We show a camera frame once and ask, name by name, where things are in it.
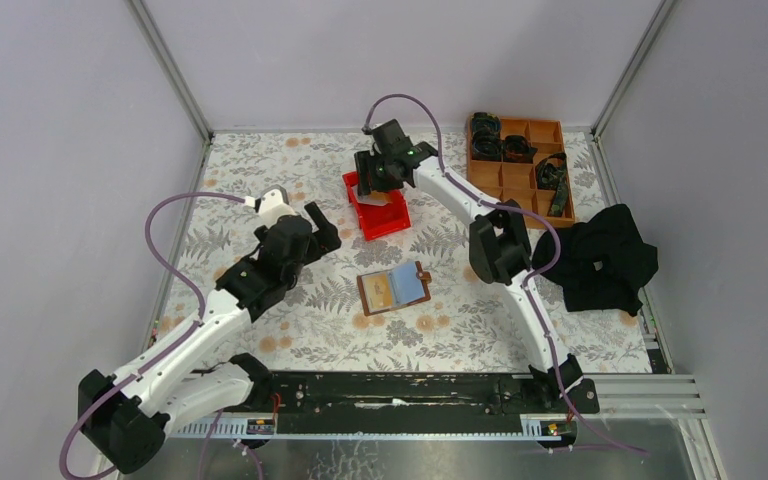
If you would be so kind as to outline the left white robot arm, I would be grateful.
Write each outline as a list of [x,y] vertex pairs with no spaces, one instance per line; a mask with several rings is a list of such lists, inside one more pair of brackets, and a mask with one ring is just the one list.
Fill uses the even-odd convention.
[[251,327],[282,302],[302,269],[341,246],[337,228],[309,202],[306,215],[288,205],[259,203],[265,223],[255,231],[258,245],[228,268],[193,319],[179,324],[161,342],[114,373],[87,373],[78,384],[78,419],[61,448],[62,475],[72,441],[84,435],[110,462],[112,471],[133,473],[160,450],[167,436],[214,410],[241,405],[256,411],[269,401],[268,370],[252,356],[229,360],[185,386],[194,363],[227,337]]

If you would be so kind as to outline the brown leather card holder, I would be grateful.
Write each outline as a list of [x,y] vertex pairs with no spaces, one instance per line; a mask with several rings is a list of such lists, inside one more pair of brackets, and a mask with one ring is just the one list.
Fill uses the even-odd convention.
[[[387,273],[389,275],[396,300],[393,308],[372,314],[366,306],[361,280],[365,275],[377,273]],[[357,277],[357,287],[363,312],[366,316],[374,316],[427,302],[431,299],[429,289],[431,281],[431,273],[425,270],[419,261],[407,262],[387,270],[359,275]]]

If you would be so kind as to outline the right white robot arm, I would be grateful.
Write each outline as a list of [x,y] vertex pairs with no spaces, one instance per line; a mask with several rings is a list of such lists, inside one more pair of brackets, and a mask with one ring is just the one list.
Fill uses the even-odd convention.
[[390,120],[364,125],[372,145],[355,155],[359,191],[390,192],[410,186],[432,197],[468,229],[468,259],[481,281],[496,287],[515,324],[522,330],[528,368],[537,379],[535,402],[557,412],[573,398],[583,379],[576,357],[562,346],[536,287],[526,220],[531,212],[514,201],[501,203],[442,159],[442,149],[413,142]]

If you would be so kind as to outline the red plastic bin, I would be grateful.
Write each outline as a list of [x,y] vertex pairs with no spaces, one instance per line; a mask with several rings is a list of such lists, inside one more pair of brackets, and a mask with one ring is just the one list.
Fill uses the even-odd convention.
[[359,177],[356,172],[345,173],[342,179],[348,201],[355,211],[360,231],[366,241],[404,231],[412,226],[407,203],[399,190],[388,193],[388,203],[371,205],[359,200]]

